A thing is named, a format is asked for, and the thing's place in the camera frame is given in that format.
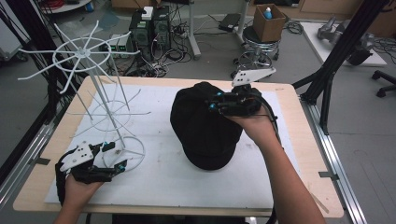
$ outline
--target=desk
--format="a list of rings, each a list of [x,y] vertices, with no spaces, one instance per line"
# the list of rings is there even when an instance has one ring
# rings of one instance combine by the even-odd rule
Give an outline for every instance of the desk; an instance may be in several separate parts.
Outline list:
[[[244,4],[241,8],[241,19],[239,21],[239,25],[238,25],[238,29],[236,30],[236,34],[239,38],[239,40],[241,41],[241,43],[244,43],[244,41],[242,40],[242,32],[244,30],[244,26],[245,26],[245,17],[248,13],[248,3],[250,2],[250,0],[240,0],[240,1],[244,1]],[[198,48],[198,44],[197,41],[195,40],[195,36],[194,36],[194,0],[190,0],[189,1],[189,8],[190,8],[190,30],[189,30],[189,40],[190,40],[190,45],[191,45],[191,49],[192,52],[194,54],[194,59],[197,60],[201,57],[201,51]]]
[[[121,77],[123,85],[139,86],[167,86],[190,87],[202,80],[172,79],[172,78],[143,78]],[[221,89],[230,89],[230,81],[209,81]],[[330,178],[320,178],[318,172],[327,171],[321,158],[318,146],[305,118],[304,111],[294,88],[289,84],[253,83],[253,87],[261,91],[276,93],[283,117],[288,125],[290,141],[300,167],[301,177],[311,192],[323,216],[341,217],[344,214],[337,193]],[[94,90],[90,79],[84,80],[79,89],[82,100],[86,103],[92,100],[88,90]],[[69,111],[76,111],[81,103],[76,98],[69,106]],[[82,116],[64,115],[57,130],[51,137],[41,157],[50,159],[48,165],[37,164],[25,182],[21,192],[14,202],[14,209],[18,211],[59,211],[60,205],[44,203],[50,185],[55,177],[54,164],[69,147],[71,138],[80,124]],[[129,213],[129,214],[164,214],[164,215],[210,215],[210,216],[240,216],[267,217],[271,208],[196,208],[196,207],[164,207],[164,206],[120,206],[89,204],[85,212],[94,213]]]

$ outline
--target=wire frame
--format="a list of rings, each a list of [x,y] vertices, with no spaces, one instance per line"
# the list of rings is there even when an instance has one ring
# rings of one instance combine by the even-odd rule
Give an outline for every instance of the wire frame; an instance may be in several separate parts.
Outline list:
[[[75,133],[73,137],[77,137],[79,135],[83,135],[90,129],[96,129],[103,133],[103,145],[106,144],[106,137],[110,133],[116,133],[117,139],[114,139],[115,142],[120,142],[120,147],[116,147],[116,149],[109,150],[107,152],[102,153],[102,161],[105,167],[114,166],[114,164],[120,162],[121,158],[128,158],[129,161],[126,167],[126,170],[132,170],[137,167],[145,157],[146,150],[144,148],[144,144],[133,134],[131,133],[125,125],[128,123],[129,119],[133,115],[146,115],[147,113],[134,114],[131,113],[131,108],[129,107],[129,103],[140,93],[138,91],[135,95],[133,95],[130,99],[127,99],[127,95],[125,94],[124,88],[122,87],[120,81],[120,74],[117,69],[116,71],[116,79],[111,77],[102,67],[101,65],[110,62],[110,64],[116,68],[116,64],[114,62],[112,54],[123,54],[123,55],[136,55],[140,53],[140,51],[135,52],[112,52],[110,42],[113,40],[121,39],[126,36],[129,36],[129,33],[125,35],[121,35],[115,38],[111,38],[108,40],[103,40],[100,38],[92,37],[95,33],[97,27],[99,25],[99,21],[96,22],[96,25],[90,32],[88,37],[80,37],[75,39],[70,39],[56,24],[54,24],[55,28],[59,31],[62,36],[65,38],[65,42],[59,46],[56,50],[37,50],[37,51],[27,51],[24,49],[20,49],[21,52],[24,53],[52,53],[52,64],[43,68],[42,70],[30,75],[29,77],[21,77],[18,80],[27,80],[33,77],[36,77],[52,67],[57,67],[61,70],[64,76],[67,78],[67,81],[64,85],[64,88],[60,91],[60,94],[65,93],[69,88],[72,88],[78,99],[81,101],[85,113],[69,113],[72,115],[84,115],[89,116],[91,120],[91,125],[84,129],[79,130],[78,133]],[[101,51],[99,48],[101,46],[106,46],[107,51]],[[62,54],[66,55],[64,59],[58,60],[57,55]],[[95,55],[104,55],[103,60],[95,60],[93,57]],[[73,68],[65,68],[63,67],[63,63],[73,62]],[[79,64],[85,63],[87,66],[83,68],[78,68]],[[87,72],[92,79],[92,83],[96,88],[97,96],[99,99],[90,93],[92,96],[93,102],[97,103],[97,106],[89,109],[89,107],[83,102],[81,95],[78,93],[77,88],[73,85],[73,77],[76,73]],[[108,78],[111,83],[116,85],[114,92],[107,92],[104,86],[103,80],[99,78],[100,75],[104,75]],[[122,100],[116,99],[118,95],[118,91],[121,91]],[[121,134],[120,130],[123,129],[127,132],[127,134]]]

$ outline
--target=hand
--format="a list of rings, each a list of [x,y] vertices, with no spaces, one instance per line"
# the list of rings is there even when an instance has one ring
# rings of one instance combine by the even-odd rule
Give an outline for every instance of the hand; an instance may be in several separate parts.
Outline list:
[[[257,145],[265,144],[270,140],[274,140],[273,138],[276,138],[273,124],[269,119],[264,107],[261,107],[254,116],[227,118],[241,125],[247,136],[251,138]]]
[[[103,182],[91,184],[77,182],[73,175],[69,175],[66,179],[64,205],[53,223],[77,223],[82,209],[102,185]]]
[[[78,182],[73,175],[66,178],[64,197],[64,206],[72,206],[74,208],[83,209],[90,201],[93,194],[103,185],[103,182],[95,182],[91,184],[84,184]]]

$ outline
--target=stool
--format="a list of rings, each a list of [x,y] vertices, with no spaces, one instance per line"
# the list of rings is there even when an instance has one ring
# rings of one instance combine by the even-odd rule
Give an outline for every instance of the stool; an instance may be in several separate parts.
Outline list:
[[[239,70],[252,70],[272,67],[272,61],[268,57],[268,52],[276,51],[274,60],[279,56],[279,43],[278,41],[261,42],[253,26],[248,26],[242,33],[244,45],[248,44],[250,49],[247,49],[239,58],[234,59],[233,63],[237,64],[236,71],[231,73],[231,78],[234,78]]]

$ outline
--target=baseball cap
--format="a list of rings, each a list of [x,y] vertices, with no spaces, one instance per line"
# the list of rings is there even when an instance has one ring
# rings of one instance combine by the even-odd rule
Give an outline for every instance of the baseball cap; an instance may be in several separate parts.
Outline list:
[[[242,127],[220,113],[210,112],[208,102],[223,92],[208,82],[177,92],[170,121],[187,158],[204,170],[218,170],[233,157]]]

